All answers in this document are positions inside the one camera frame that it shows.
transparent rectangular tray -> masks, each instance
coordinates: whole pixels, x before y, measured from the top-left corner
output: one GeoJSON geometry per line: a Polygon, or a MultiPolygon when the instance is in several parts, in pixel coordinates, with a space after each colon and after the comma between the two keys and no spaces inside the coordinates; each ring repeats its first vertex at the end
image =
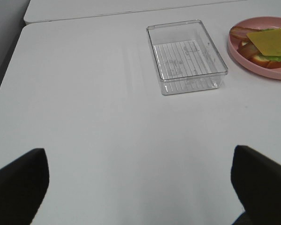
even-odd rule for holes
{"type": "Polygon", "coordinates": [[[163,95],[219,88],[228,70],[200,20],[150,26],[163,95]]]}

white tabletop surface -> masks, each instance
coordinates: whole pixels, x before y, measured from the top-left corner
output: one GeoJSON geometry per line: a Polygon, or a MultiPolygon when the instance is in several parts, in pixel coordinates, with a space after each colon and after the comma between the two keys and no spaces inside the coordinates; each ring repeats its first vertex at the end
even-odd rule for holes
{"type": "Polygon", "coordinates": [[[231,1],[238,0],[31,0],[24,20],[29,24],[231,1]]]}
{"type": "Polygon", "coordinates": [[[46,150],[50,184],[34,225],[230,225],[234,148],[281,163],[281,81],[227,52],[229,29],[281,16],[250,0],[31,24],[0,88],[0,168],[46,150]],[[201,19],[229,73],[219,89],[163,96],[149,25],[201,19]]]}

yellow cheese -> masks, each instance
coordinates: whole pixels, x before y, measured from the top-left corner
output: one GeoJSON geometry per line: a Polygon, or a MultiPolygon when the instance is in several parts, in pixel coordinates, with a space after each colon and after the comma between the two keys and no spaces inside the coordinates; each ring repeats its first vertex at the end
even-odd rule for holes
{"type": "Polygon", "coordinates": [[[265,56],[281,56],[281,29],[252,32],[248,38],[265,56]]]}

sandwich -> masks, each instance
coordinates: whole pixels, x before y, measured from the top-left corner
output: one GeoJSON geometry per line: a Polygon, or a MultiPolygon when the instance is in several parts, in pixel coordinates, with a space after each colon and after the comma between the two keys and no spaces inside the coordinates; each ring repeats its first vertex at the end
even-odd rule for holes
{"type": "Polygon", "coordinates": [[[238,53],[264,68],[281,68],[281,29],[232,27],[230,36],[240,40],[238,53]]]}

pink plate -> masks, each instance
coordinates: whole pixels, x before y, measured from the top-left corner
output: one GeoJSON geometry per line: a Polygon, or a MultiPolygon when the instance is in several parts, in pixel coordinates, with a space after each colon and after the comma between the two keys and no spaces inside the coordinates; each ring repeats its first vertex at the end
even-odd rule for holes
{"type": "MultiPolygon", "coordinates": [[[[281,18],[272,17],[272,16],[254,17],[247,20],[243,20],[238,24],[236,24],[235,26],[248,27],[254,29],[281,28],[281,18]]],[[[237,62],[239,62],[242,66],[244,66],[245,68],[256,74],[281,80],[281,68],[277,68],[277,69],[263,68],[248,61],[243,56],[241,56],[237,52],[239,42],[240,40],[237,40],[234,37],[230,37],[229,35],[228,49],[231,55],[233,56],[233,58],[237,62]]]]}

